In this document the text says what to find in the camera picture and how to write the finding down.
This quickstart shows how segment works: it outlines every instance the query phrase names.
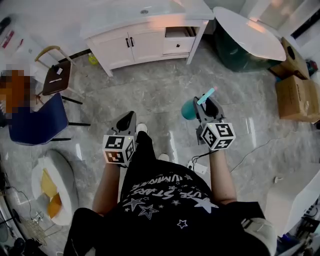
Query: gray tile floor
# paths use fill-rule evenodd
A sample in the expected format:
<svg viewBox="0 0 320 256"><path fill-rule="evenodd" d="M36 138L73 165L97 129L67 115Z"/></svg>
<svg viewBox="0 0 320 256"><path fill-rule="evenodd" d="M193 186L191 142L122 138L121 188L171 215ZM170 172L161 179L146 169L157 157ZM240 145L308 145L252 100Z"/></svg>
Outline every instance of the gray tile floor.
<svg viewBox="0 0 320 256"><path fill-rule="evenodd" d="M153 139L155 154L167 153L170 160L186 165L191 157L207 152L199 146L195 129L197 120L181 116L181 107L194 96L215 87L214 97L220 102L237 138L226 151L227 161L240 201L258 201L265 208L266 196L276 175L283 176L318 163L320 136L310 123L280 120L278 117L275 77L268 71L234 73L226 69L201 41L190 65L183 59L163 60L118 68L110 78L101 66L93 66L88 56L75 60L88 73L72 75L71 86L83 92L83 105L65 102L70 122L90 122L91 127L68 127L59 137L72 141L50 142L46 145L23 146L10 141L7 128L0 129L2 167L12 186L24 191L31 200L34 216L37 205L31 190L31 172L37 158L48 149L61 152L70 162L77 185L79 206L90 208L101 178L105 160L101 144L111 120L135 111L138 122L146 123ZM208 157L198 160L208 166ZM121 182L125 170L121 170ZM210 175L203 175L209 183ZM22 194L11 191L13 207L29 218L29 205ZM44 218L43 229L51 226ZM63 251L69 227L54 226L46 235L44 248L49 255Z"/></svg>

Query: drawer handle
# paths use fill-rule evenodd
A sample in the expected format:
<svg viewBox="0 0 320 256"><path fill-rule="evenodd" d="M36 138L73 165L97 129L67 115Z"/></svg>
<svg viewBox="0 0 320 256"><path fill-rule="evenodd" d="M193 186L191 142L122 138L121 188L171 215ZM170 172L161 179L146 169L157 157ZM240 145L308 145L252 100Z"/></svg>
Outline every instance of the drawer handle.
<svg viewBox="0 0 320 256"><path fill-rule="evenodd" d="M128 42L128 38L125 39L126 40L126 45L128 46L128 48L130 48L129 42Z"/></svg>

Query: shoe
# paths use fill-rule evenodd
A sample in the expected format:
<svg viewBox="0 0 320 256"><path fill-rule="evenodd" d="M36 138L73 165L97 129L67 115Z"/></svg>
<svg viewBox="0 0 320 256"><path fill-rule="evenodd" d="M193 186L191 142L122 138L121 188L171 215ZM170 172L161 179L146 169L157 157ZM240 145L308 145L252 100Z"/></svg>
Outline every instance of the shoe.
<svg viewBox="0 0 320 256"><path fill-rule="evenodd" d="M163 153L161 155L159 155L158 160L170 162L169 156L167 154L163 154Z"/></svg>
<svg viewBox="0 0 320 256"><path fill-rule="evenodd" d="M144 124L142 122L137 124L137 126L135 128L136 134L138 134L140 131L143 131L146 134L148 134L148 128L147 128L146 124Z"/></svg>

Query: brown cardboard box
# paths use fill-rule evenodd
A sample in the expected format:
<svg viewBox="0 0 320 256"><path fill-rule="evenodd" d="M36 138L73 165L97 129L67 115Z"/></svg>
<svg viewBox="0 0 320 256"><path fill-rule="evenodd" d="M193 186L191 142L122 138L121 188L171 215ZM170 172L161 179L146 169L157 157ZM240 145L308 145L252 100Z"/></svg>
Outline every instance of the brown cardboard box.
<svg viewBox="0 0 320 256"><path fill-rule="evenodd" d="M303 122L320 119L318 85L312 80L301 80L292 75L275 85L279 116Z"/></svg>
<svg viewBox="0 0 320 256"><path fill-rule="evenodd" d="M279 65L271 67L279 78L286 79L292 75L300 79L310 79L306 61L296 51L296 49L283 37L281 39L285 51L286 60Z"/></svg>

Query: blue chair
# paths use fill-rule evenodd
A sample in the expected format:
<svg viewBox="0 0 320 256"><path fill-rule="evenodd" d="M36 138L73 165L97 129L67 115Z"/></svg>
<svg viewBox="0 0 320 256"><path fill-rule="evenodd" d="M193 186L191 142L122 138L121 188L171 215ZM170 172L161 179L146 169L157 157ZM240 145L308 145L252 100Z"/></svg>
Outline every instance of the blue chair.
<svg viewBox="0 0 320 256"><path fill-rule="evenodd" d="M74 99L56 93L39 111L19 107L9 120L9 134L13 142L23 145L47 144L52 141L69 141L71 138L55 138L68 126L90 126L89 123L69 122L62 100L81 104Z"/></svg>

